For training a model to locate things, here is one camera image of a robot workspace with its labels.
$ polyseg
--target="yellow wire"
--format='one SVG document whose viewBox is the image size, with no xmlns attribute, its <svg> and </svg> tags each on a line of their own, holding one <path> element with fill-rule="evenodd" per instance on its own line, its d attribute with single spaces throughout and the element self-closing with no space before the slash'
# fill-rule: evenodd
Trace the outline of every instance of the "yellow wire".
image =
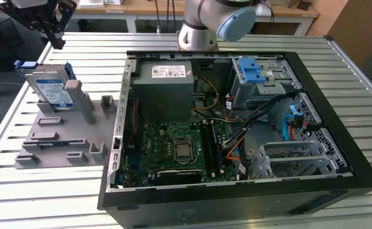
<svg viewBox="0 0 372 229">
<path fill-rule="evenodd" d="M 208 107 L 196 107 L 196 108 L 192 108 L 192 111 L 208 110 L 208 109 L 211 109 L 213 106 L 216 106 L 216 105 L 217 105 L 217 102 L 219 102 L 219 92 L 217 92 L 217 90 L 216 90 L 213 84 L 212 84 L 204 77 L 199 76 L 199 78 L 203 79 L 203 80 L 209 84 L 209 86 L 213 88 L 213 90 L 215 90 L 215 92 L 216 92 L 216 100 L 215 100 L 215 103 L 213 103 L 211 106 L 208 106 Z"/>
</svg>

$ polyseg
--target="power supply label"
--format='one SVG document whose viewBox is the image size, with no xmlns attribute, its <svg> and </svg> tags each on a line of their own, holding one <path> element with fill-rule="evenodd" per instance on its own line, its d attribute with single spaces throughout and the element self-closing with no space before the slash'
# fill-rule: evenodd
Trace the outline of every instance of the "power supply label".
<svg viewBox="0 0 372 229">
<path fill-rule="evenodd" d="M 152 67 L 152 78 L 177 78 L 187 76 L 184 65 L 156 65 Z"/>
<path fill-rule="evenodd" d="M 72 99 L 61 80 L 36 80 L 36 84 L 49 104 L 55 107 L 72 106 Z"/>
</svg>

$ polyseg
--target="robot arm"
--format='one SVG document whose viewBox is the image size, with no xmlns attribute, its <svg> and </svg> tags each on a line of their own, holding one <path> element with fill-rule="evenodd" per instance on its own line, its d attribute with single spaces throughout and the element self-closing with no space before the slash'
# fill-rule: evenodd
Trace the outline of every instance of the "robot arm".
<svg viewBox="0 0 372 229">
<path fill-rule="evenodd" d="M 216 49 L 216 37 L 227 42 L 241 39 L 256 22 L 251 5 L 251 0 L 187 0 L 179 48 L 209 51 Z"/>
<path fill-rule="evenodd" d="M 60 20 L 56 18 L 56 6 L 61 14 Z M 5 0 L 0 3 L 0 11 L 29 30 L 37 30 L 49 39 L 55 49 L 64 46 L 61 36 L 76 7 L 72 0 Z"/>
<path fill-rule="evenodd" d="M 216 49 L 216 37 L 237 41 L 256 21 L 252 0 L 187 0 L 185 21 L 179 33 L 181 50 Z M 55 9 L 61 13 L 57 21 Z M 77 5 L 72 0 L 5 0 L 0 10 L 29 30 L 37 30 L 49 39 L 55 49 L 61 49 L 67 23 Z"/>
</svg>

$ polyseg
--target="sticker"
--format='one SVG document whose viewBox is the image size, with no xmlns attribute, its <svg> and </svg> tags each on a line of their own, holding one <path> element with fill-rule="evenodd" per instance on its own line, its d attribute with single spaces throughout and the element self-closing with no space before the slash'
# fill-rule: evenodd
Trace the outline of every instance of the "sticker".
<svg viewBox="0 0 372 229">
<path fill-rule="evenodd" d="M 245 167 L 244 167 L 243 164 L 240 164 L 239 170 L 240 170 L 240 172 L 245 175 L 247 169 L 245 169 Z"/>
<path fill-rule="evenodd" d="M 39 146 L 53 146 L 53 143 L 39 143 Z"/>
<path fill-rule="evenodd" d="M 231 110 L 231 107 L 232 107 L 232 102 L 231 101 L 225 101 L 225 107 L 227 107 L 227 109 Z"/>
<path fill-rule="evenodd" d="M 121 10 L 105 10 L 105 13 L 124 13 Z"/>
<path fill-rule="evenodd" d="M 273 75 L 272 71 L 263 72 L 263 75 Z"/>
<path fill-rule="evenodd" d="M 64 90 L 61 80 L 36 80 L 37 87 L 49 104 L 56 107 L 72 106 L 72 99 Z"/>
<path fill-rule="evenodd" d="M 156 65 L 152 67 L 152 78 L 177 78 L 187 76 L 184 65 Z"/>
</svg>

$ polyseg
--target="metal panel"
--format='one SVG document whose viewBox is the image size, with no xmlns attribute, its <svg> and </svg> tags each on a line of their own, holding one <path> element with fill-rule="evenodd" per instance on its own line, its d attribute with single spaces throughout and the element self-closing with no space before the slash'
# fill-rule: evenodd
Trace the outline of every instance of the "metal panel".
<svg viewBox="0 0 372 229">
<path fill-rule="evenodd" d="M 354 106 L 372 106 L 370 98 L 329 98 L 333 107 L 354 107 Z"/>
<path fill-rule="evenodd" d="M 358 78 L 353 74 L 312 74 L 316 81 L 358 81 Z"/>
<path fill-rule="evenodd" d="M 360 89 L 365 88 L 358 81 L 350 82 L 317 82 L 320 89 Z"/>
<path fill-rule="evenodd" d="M 53 63 L 69 60 L 83 81 L 83 91 L 92 99 L 107 94 L 119 99 L 127 50 L 176 50 L 173 34 L 65 33 L 64 39 L 63 50 L 53 50 L 48 45 L 41 60 Z M 249 35 L 236 43 L 219 42 L 219 47 L 229 51 L 299 53 L 372 163 L 372 90 L 365 89 L 369 84 L 360 73 L 353 72 L 356 66 L 344 65 L 342 53 L 321 37 Z M 0 125 L 0 229 L 120 228 L 109 215 L 96 209 L 103 167 L 13 169 L 20 143 L 36 116 L 36 100 L 37 96 L 24 86 Z M 337 224 L 372 229 L 372 192 L 345 199 L 312 215 L 209 223 L 193 228 L 269 228 L 272 225 L 284 229 L 319 229 L 336 228 Z"/>
</svg>

